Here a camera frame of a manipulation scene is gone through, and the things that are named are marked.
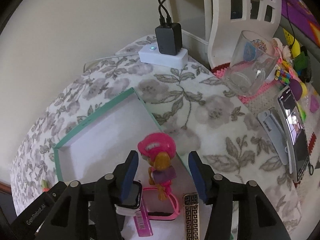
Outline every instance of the black power adapter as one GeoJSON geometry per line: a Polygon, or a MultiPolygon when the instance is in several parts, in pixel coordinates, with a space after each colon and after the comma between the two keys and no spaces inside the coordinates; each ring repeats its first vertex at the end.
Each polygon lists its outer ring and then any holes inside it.
{"type": "Polygon", "coordinates": [[[179,23],[163,24],[155,29],[159,52],[177,55],[182,48],[182,33],[179,23]]]}

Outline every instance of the floral tablecloth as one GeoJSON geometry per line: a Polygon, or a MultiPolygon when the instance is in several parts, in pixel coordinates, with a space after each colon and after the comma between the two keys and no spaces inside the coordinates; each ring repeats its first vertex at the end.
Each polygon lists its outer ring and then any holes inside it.
{"type": "MultiPolygon", "coordinates": [[[[155,42],[143,37],[100,61],[61,92],[29,130],[11,167],[12,196],[20,214],[41,194],[41,181],[57,182],[52,147],[72,128],[120,92],[134,87],[171,135],[187,164],[196,150],[204,163],[228,179],[254,179],[275,207],[287,230],[301,220],[292,180],[259,122],[222,82],[189,57],[182,69],[140,62],[137,52],[155,42]]],[[[232,232],[237,232],[237,202],[232,232]]]]}

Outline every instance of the glass cup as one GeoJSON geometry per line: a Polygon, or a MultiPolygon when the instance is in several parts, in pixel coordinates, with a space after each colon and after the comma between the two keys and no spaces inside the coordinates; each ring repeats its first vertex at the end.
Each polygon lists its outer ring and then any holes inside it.
{"type": "Polygon", "coordinates": [[[242,31],[224,80],[238,95],[252,97],[279,59],[270,41],[252,31],[242,31]]]}

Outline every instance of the barcode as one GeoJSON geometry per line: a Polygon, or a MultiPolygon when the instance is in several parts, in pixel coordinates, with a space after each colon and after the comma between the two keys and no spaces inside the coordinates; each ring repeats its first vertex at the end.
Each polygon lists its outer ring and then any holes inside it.
{"type": "Polygon", "coordinates": [[[143,217],[142,217],[141,211],[137,211],[136,212],[136,219],[137,219],[137,223],[138,223],[139,229],[146,229],[146,227],[144,226],[144,222],[143,222],[143,217]]]}

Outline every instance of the pink toy hat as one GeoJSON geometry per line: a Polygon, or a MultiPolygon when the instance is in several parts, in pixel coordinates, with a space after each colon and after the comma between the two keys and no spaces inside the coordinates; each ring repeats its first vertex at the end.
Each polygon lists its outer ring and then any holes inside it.
{"type": "Polygon", "coordinates": [[[155,160],[159,152],[166,152],[172,159],[176,154],[176,144],[169,135],[157,132],[149,134],[139,142],[138,151],[152,161],[155,160]]]}

